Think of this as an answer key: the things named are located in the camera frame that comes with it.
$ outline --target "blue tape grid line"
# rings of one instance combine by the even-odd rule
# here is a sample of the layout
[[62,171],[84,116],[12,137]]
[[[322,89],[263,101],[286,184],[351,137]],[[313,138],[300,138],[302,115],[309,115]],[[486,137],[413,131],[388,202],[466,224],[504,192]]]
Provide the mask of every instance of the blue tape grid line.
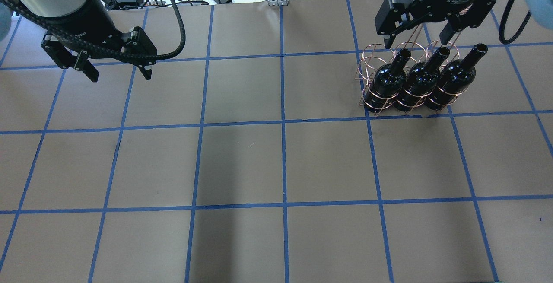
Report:
[[[389,199],[382,200],[383,204],[442,204],[451,202],[472,202],[472,197],[461,198],[423,198],[423,199]],[[476,197],[478,202],[505,201],[505,200],[550,200],[553,194],[530,194],[524,196],[489,196]],[[348,206],[348,205],[378,205],[378,200],[340,200],[340,201],[312,201],[287,202],[287,207],[315,207],[315,206]],[[283,207],[284,203],[268,204],[213,204],[196,205],[196,210],[223,210],[230,208],[273,208]],[[192,210],[192,206],[160,206],[160,207],[118,207],[118,208],[59,208],[49,210],[21,210],[20,214],[61,214],[61,213],[122,213],[122,212],[164,212],[171,210]],[[13,215],[17,210],[0,210],[0,215]]]
[[2,67],[2,64],[4,63],[4,59],[6,59],[6,55],[8,55],[8,50],[10,49],[13,39],[16,36],[16,32],[17,32],[17,29],[19,28],[19,24],[21,23],[21,19],[22,17],[19,17],[19,19],[17,20],[16,27],[12,31],[12,35],[10,36],[10,41],[8,41],[8,44],[6,45],[6,49],[4,50],[4,54],[2,54],[2,59],[0,59],[0,67]]
[[15,212],[15,217],[13,218],[12,228],[10,228],[10,233],[8,234],[8,239],[6,240],[6,245],[4,246],[4,251],[2,251],[2,257],[0,258],[0,271],[2,271],[2,266],[4,265],[4,260],[6,259],[6,254],[8,254],[8,249],[10,248],[10,243],[12,241],[13,233],[16,229],[17,220],[19,219],[19,216],[22,211],[23,203],[25,202],[25,196],[27,194],[27,190],[29,189],[29,185],[31,182],[31,178],[33,177],[34,168],[36,166],[36,160],[38,159],[38,155],[40,153],[40,149],[42,148],[42,144],[44,142],[44,137],[46,136],[46,130],[48,129],[48,125],[50,123],[50,119],[52,118],[52,114],[54,112],[54,107],[56,105],[57,97],[60,94],[61,90],[61,84],[63,83],[63,80],[65,78],[65,72],[66,70],[63,70],[61,72],[60,80],[57,84],[56,92],[54,94],[54,98],[52,100],[52,104],[50,105],[50,111],[48,112],[48,117],[46,119],[46,123],[44,124],[44,129],[42,132],[42,135],[40,136],[40,141],[38,143],[38,146],[36,148],[36,152],[33,158],[33,162],[31,163],[31,167],[29,170],[29,175],[27,176],[27,179],[25,181],[25,186],[23,188],[23,193],[21,195],[21,198],[19,200],[19,206],[17,207],[17,211]]
[[[353,12],[351,9],[351,2],[350,0],[346,0],[347,3],[347,9],[348,13],[350,15],[350,23],[351,23],[351,30],[353,33],[353,42],[355,43],[355,50],[359,52],[359,45],[357,41],[357,32],[355,29],[355,21],[353,19]],[[359,64],[359,55],[356,55],[357,64]],[[361,91],[363,90],[365,84],[363,80],[359,80],[359,85],[361,86]],[[388,276],[391,283],[394,283],[394,272],[393,267],[391,265],[391,254],[390,254],[390,246],[388,242],[388,232],[386,228],[386,218],[385,218],[385,211],[384,211],[384,203],[382,200],[382,193],[380,188],[380,180],[378,178],[378,167],[377,167],[377,157],[375,153],[375,144],[373,143],[373,133],[371,129],[371,116],[369,115],[369,111],[367,108],[363,107],[365,110],[365,119],[367,120],[367,132],[369,137],[369,146],[371,148],[371,159],[372,159],[372,165],[373,165],[373,173],[375,174],[375,186],[377,190],[377,204],[378,204],[378,210],[380,212],[380,218],[381,218],[381,227],[382,227],[382,238],[384,241],[384,248],[385,248],[385,255],[386,255],[386,263],[388,266]]]
[[[509,45],[509,47],[527,47],[536,45],[553,45],[553,42],[536,42],[536,43],[517,43]],[[490,48],[505,47],[505,45],[488,45]],[[459,49],[472,48],[471,45],[458,45]],[[389,49],[376,49],[375,52],[389,51]],[[356,49],[351,51],[312,51],[302,53],[280,53],[280,54],[260,54],[260,55],[237,55],[237,56],[220,56],[210,57],[209,60],[222,60],[222,59],[245,59],[245,58],[266,58],[266,57],[290,57],[290,56],[312,56],[312,55],[336,55],[336,54],[356,54],[362,53],[363,50]],[[175,58],[160,60],[157,64],[165,64],[171,62],[193,62],[198,60],[207,60],[206,57],[194,57],[194,58]],[[123,65],[121,62],[105,62],[105,63],[93,63],[94,66],[109,66],[109,65]],[[0,70],[26,70],[26,69],[51,69],[57,68],[55,65],[47,66],[25,66],[25,67],[2,67]]]
[[[148,10],[146,9],[144,13],[144,19],[142,20],[142,28],[146,27],[146,20],[148,19]],[[90,271],[89,271],[89,279],[88,282],[92,283],[92,278],[94,276],[94,269],[96,265],[96,259],[98,258],[98,250],[100,246],[100,241],[102,240],[102,232],[103,232],[103,226],[105,222],[105,214],[107,212],[107,206],[109,203],[109,195],[111,193],[111,186],[113,183],[113,176],[115,175],[115,168],[117,165],[117,157],[119,156],[119,148],[121,147],[121,141],[123,139],[123,132],[124,132],[124,126],[125,126],[125,120],[127,119],[127,110],[129,108],[129,102],[130,102],[130,93],[133,89],[133,83],[134,83],[134,77],[136,75],[136,67],[133,67],[132,74],[130,75],[130,81],[129,81],[129,88],[127,90],[127,98],[125,100],[125,106],[123,108],[123,115],[121,117],[121,125],[119,126],[119,136],[117,138],[117,145],[115,147],[115,152],[113,154],[113,161],[111,165],[111,171],[109,172],[109,180],[107,184],[107,189],[105,190],[105,198],[104,198],[104,204],[102,209],[102,216],[100,218],[100,224],[98,227],[98,235],[96,236],[96,242],[94,246],[94,253],[92,254],[92,262],[90,264]]]
[[[454,117],[467,117],[467,116],[499,116],[499,115],[531,115],[531,114],[553,114],[553,110],[521,110],[521,111],[498,111],[498,112],[468,112],[468,113],[454,113],[451,114]],[[448,118],[449,114],[434,114],[428,116],[428,118]],[[370,120],[391,120],[391,119],[420,119],[421,115],[389,115],[389,116],[371,116]],[[336,122],[336,121],[363,121],[367,120],[366,117],[345,117],[345,118],[317,118],[317,119],[288,119],[285,122],[288,123],[303,123],[303,122]],[[263,124],[281,124],[281,120],[269,120],[269,121],[242,121],[242,122],[220,122],[220,123],[204,123],[203,126],[236,126],[236,125],[263,125]],[[142,126],[125,126],[123,130],[150,130],[150,129],[178,129],[184,127],[200,127],[200,124],[170,124],[170,125],[142,125]],[[46,134],[54,133],[100,133],[100,132],[113,132],[119,131],[119,127],[108,127],[103,129],[67,129],[67,130],[23,130],[23,131],[0,131],[0,135],[14,135],[14,134]]]
[[283,203],[283,239],[284,239],[284,282],[290,283],[290,264],[288,257],[288,194],[286,184],[286,116],[284,96],[284,11],[279,7],[280,25],[280,119],[282,140],[282,203]]
[[[493,21],[494,21],[494,23],[496,23],[496,27],[499,30],[499,22],[497,21],[496,14],[494,13],[493,10],[492,10],[491,13],[492,13]],[[515,69],[515,73],[517,74],[517,78],[520,82],[520,85],[522,86],[522,88],[524,90],[524,94],[526,95],[528,103],[530,104],[530,107],[532,108],[532,112],[536,116],[537,124],[540,126],[541,133],[543,134],[543,138],[545,139],[545,143],[547,143],[547,147],[549,148],[549,153],[551,153],[551,156],[553,157],[553,146],[551,145],[551,140],[549,139],[549,137],[547,135],[547,132],[545,131],[545,128],[543,127],[543,123],[541,122],[541,118],[538,115],[539,112],[536,111],[536,106],[534,105],[534,102],[533,102],[533,100],[530,96],[530,93],[528,92],[528,88],[524,84],[524,80],[523,80],[522,76],[520,76],[520,72],[519,72],[519,69],[517,67],[517,63],[515,62],[515,59],[513,58],[513,55],[511,54],[511,50],[506,45],[504,45],[504,47],[505,47],[505,50],[507,51],[507,54],[509,55],[509,59],[511,60],[511,63],[513,64],[513,68]]]
[[185,275],[184,281],[188,283],[190,279],[190,264],[192,259],[192,237],[194,236],[194,222],[196,219],[196,201],[198,197],[198,182],[200,178],[200,158],[202,153],[202,138],[203,138],[203,128],[204,128],[204,117],[206,112],[206,95],[207,95],[207,77],[209,74],[209,61],[210,61],[210,51],[211,51],[211,35],[213,32],[213,12],[215,8],[211,6],[210,19],[209,19],[209,32],[207,35],[207,51],[206,51],[206,66],[205,74],[203,76],[203,96],[202,96],[202,111],[200,117],[200,132],[198,135],[198,149],[196,153],[196,171],[194,174],[194,190],[192,192],[192,207],[190,210],[190,227],[188,229],[188,248],[186,250],[186,265],[185,265]]
[[[423,25],[423,27],[424,27],[424,32],[425,32],[425,35],[426,35],[426,39],[430,43],[431,39],[430,39],[430,35],[428,33],[428,29],[427,29],[426,25]],[[455,140],[457,141],[457,146],[459,148],[459,154],[461,156],[461,161],[463,163],[464,174],[467,177],[467,184],[468,184],[468,188],[470,190],[470,199],[472,200],[472,203],[474,204],[474,211],[476,212],[476,218],[478,220],[478,226],[480,226],[480,233],[482,234],[482,241],[484,243],[484,249],[486,250],[486,255],[488,257],[488,263],[489,263],[490,269],[492,271],[494,281],[498,282],[499,279],[498,279],[498,275],[497,275],[497,271],[496,271],[496,265],[493,261],[492,250],[489,247],[488,236],[486,235],[486,228],[484,228],[484,222],[482,221],[482,214],[480,214],[480,206],[478,206],[478,199],[476,198],[476,192],[474,192],[474,186],[472,185],[472,178],[470,178],[470,171],[468,170],[467,159],[464,156],[463,145],[461,143],[461,138],[459,137],[459,131],[457,129],[457,124],[455,122],[455,117],[453,116],[453,111],[451,110],[450,106],[448,106],[448,116],[451,120],[451,126],[452,126],[454,134],[455,134]]]

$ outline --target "grid square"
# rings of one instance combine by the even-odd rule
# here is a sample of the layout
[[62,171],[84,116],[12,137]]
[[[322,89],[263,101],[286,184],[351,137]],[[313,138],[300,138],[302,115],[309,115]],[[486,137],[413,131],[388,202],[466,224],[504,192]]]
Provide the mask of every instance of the grid square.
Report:
[[407,282],[492,282],[472,202],[387,204],[394,278]]
[[22,18],[2,68],[55,66],[54,61],[40,47],[45,32],[28,19]]
[[102,129],[121,125],[133,68],[110,65],[97,69],[100,72],[97,83],[81,72],[67,70],[49,129]]
[[152,80],[136,73],[125,125],[199,123],[205,62],[160,63],[152,70]]
[[280,120],[280,59],[212,60],[205,122]]
[[100,213],[21,215],[0,281],[86,282],[100,217]]
[[189,210],[108,213],[94,283],[184,282]]
[[0,130],[42,130],[60,77],[59,69],[0,70]]
[[[357,43],[361,50],[374,43],[384,43],[384,39],[378,35],[375,27],[375,16],[383,1],[384,0],[350,0]],[[399,35],[394,44],[400,43],[400,37],[403,37],[403,35]]]
[[367,122],[286,124],[289,202],[376,200]]
[[[446,23],[448,22],[443,21],[439,23],[425,24],[428,29],[428,34],[430,35],[431,41],[436,41],[440,39],[440,33],[442,32],[442,29],[444,29]],[[451,39],[451,42],[453,42],[457,36],[458,35],[454,35]],[[419,42],[423,45],[427,45],[428,43],[424,31],[422,31],[421,33]],[[499,33],[496,27],[496,23],[493,21],[491,13],[486,16],[479,27],[476,27],[475,29],[472,29],[471,27],[466,27],[462,31],[461,35],[459,35],[459,39],[455,41],[455,45],[476,45],[478,43],[484,43],[486,45],[497,45],[499,43]]]
[[284,53],[355,49],[346,0],[293,0],[283,17]]
[[[211,8],[185,5],[179,6],[178,11],[186,29],[186,45],[175,58],[205,57]],[[180,31],[172,7],[149,9],[144,31],[158,48],[158,54],[173,51],[180,42]]]
[[109,206],[191,205],[198,132],[198,128],[125,131]]
[[4,39],[0,40],[0,60],[2,60],[2,57],[4,57],[4,53],[6,51],[6,48],[8,47],[8,43],[10,42],[10,39],[12,38],[13,31],[16,30],[17,21],[19,20],[18,17],[11,17],[10,19],[10,31],[8,31],[8,34],[4,37]]
[[279,8],[266,2],[217,5],[212,34],[212,57],[278,54]]
[[199,210],[190,283],[284,282],[282,208]]
[[355,54],[284,58],[286,119],[365,116]]
[[0,210],[17,210],[40,134],[0,135]]
[[551,281],[553,200],[504,200],[479,205],[499,279]]
[[456,113],[531,110],[505,48],[488,49],[476,65],[476,79],[451,109]]
[[[498,23],[501,21],[507,1],[508,0],[497,0],[496,5],[493,7]],[[506,38],[510,38],[516,33],[528,11],[528,6],[524,0],[515,0],[509,14],[507,25],[505,26]],[[523,33],[521,33],[520,37],[513,43],[533,42],[553,42],[553,31],[540,26],[534,19],[534,16],[530,18]]]
[[282,202],[281,125],[206,127],[197,204]]
[[553,100],[549,88],[553,79],[549,70],[553,69],[553,60],[546,53],[553,51],[553,45],[533,45],[531,47],[510,47],[520,76],[537,110],[553,109]]
[[23,208],[101,208],[117,132],[47,134]]
[[455,121],[476,195],[553,193],[553,159],[534,115]]
[[0,215],[0,246],[6,244],[14,218],[15,215],[12,214]]
[[540,114],[540,120],[549,136],[549,140],[553,141],[553,114]]
[[470,197],[449,118],[375,120],[371,127],[384,199]]
[[387,282],[377,205],[288,208],[291,282]]

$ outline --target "black cable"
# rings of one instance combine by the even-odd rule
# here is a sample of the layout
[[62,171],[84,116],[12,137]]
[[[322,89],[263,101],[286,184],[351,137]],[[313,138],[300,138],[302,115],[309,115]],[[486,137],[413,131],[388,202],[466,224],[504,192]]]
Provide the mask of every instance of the black cable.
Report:
[[184,23],[182,22],[180,13],[178,12],[178,7],[176,7],[177,2],[175,0],[170,0],[170,1],[171,1],[171,4],[174,6],[173,11],[175,12],[176,19],[178,22],[178,28],[180,29],[180,43],[178,44],[178,47],[170,53],[161,54],[161,55],[144,55],[144,54],[121,53],[119,51],[114,51],[112,49],[105,48],[100,45],[95,45],[94,43],[85,41],[73,35],[73,33],[70,33],[65,29],[61,29],[59,27],[50,25],[49,23],[44,21],[41,17],[32,13],[21,2],[19,4],[16,4],[13,0],[0,0],[2,4],[6,5],[11,10],[17,11],[19,14],[29,19],[31,22],[39,25],[40,27],[48,31],[51,31],[54,35],[61,37],[63,39],[67,39],[72,43],[75,43],[75,45],[78,45],[82,48],[91,49],[98,53],[107,55],[108,57],[120,60],[121,62],[129,62],[130,60],[147,60],[150,62],[154,62],[156,60],[173,58],[182,51],[182,49],[184,48],[184,44],[186,43],[186,31],[184,29]]
[[509,18],[509,13],[511,12],[511,8],[513,7],[515,0],[509,0],[507,1],[507,5],[505,6],[505,11],[503,13],[503,16],[501,17],[501,23],[499,24],[499,41],[503,43],[504,45],[508,45],[509,43],[512,43],[515,41],[522,31],[524,30],[524,27],[526,27],[526,24],[528,24],[528,21],[530,20],[530,17],[532,14],[528,12],[526,14],[526,17],[524,17],[524,20],[520,24],[520,27],[518,28],[517,32],[514,34],[511,39],[505,39],[505,26],[507,25],[507,19]]

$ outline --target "black wine bottle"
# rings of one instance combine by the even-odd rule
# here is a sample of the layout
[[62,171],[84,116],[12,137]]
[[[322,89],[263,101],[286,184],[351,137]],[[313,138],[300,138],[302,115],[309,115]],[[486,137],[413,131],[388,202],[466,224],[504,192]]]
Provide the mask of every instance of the black wine bottle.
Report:
[[438,84],[424,104],[436,111],[454,102],[457,94],[466,90],[476,77],[474,66],[488,53],[488,47],[482,43],[475,45],[464,59],[454,60],[445,66]]
[[373,81],[365,89],[363,99],[370,112],[379,113],[391,104],[405,82],[405,64],[411,58],[411,51],[401,49],[391,64],[385,64],[377,70]]
[[440,79],[440,66],[449,57],[450,50],[439,47],[427,62],[416,63],[411,68],[399,91],[394,106],[400,111],[411,111],[421,104],[421,99],[428,95]]

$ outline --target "bottle top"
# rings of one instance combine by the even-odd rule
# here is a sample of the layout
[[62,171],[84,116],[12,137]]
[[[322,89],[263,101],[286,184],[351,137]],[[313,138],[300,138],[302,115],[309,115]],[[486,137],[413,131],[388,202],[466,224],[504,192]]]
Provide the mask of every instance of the bottle top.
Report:
[[450,49],[446,47],[439,47],[426,62],[424,66],[426,68],[426,71],[430,73],[435,72],[438,68],[440,68],[441,64],[444,63],[449,55]]
[[397,74],[403,70],[409,59],[411,58],[411,51],[408,49],[401,49],[395,56],[394,61],[391,63],[389,72],[391,74]]
[[469,70],[473,68],[486,53],[488,53],[488,46],[483,43],[478,43],[461,61],[460,66],[465,70]]

